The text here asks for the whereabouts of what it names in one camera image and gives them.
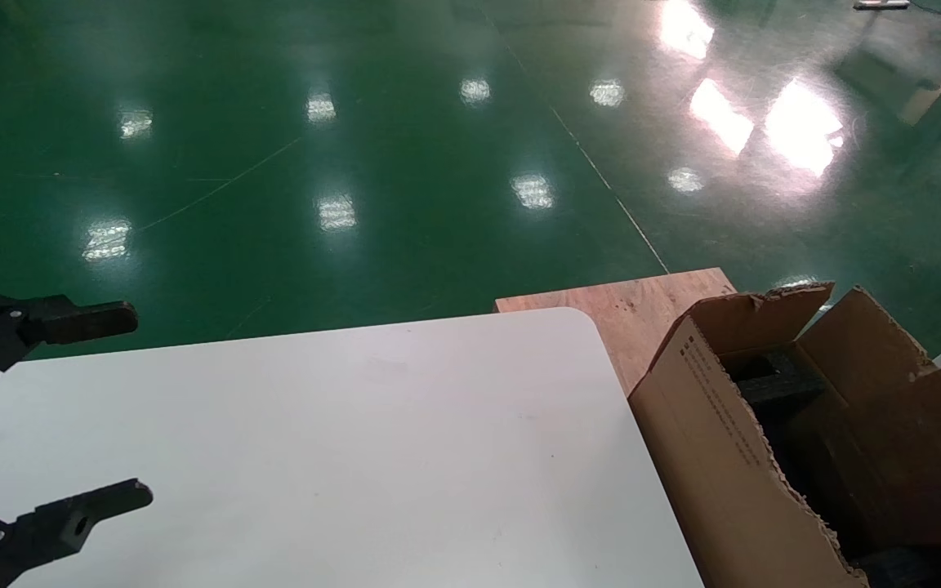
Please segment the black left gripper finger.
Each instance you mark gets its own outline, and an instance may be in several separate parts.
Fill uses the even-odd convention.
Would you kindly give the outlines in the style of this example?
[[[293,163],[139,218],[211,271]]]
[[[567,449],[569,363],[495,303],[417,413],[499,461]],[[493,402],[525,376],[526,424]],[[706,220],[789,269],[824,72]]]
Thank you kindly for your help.
[[[11,523],[0,520],[0,587],[78,554],[95,525],[145,509],[153,499],[147,485],[128,479],[38,506]]]
[[[75,305],[64,295],[15,299],[0,295],[0,373],[41,344],[74,344],[134,332],[139,319],[126,301]]]

